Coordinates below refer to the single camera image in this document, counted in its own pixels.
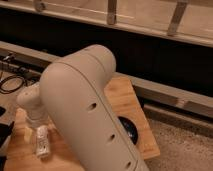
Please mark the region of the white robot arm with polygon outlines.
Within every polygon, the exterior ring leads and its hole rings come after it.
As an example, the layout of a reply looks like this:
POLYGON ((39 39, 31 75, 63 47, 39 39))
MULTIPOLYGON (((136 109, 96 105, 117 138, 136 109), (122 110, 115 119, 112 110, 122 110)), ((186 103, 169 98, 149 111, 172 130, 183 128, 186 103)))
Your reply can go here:
POLYGON ((88 46, 48 65, 17 103, 31 125, 50 118, 85 171, 149 171, 105 96, 115 69, 108 48, 88 46))

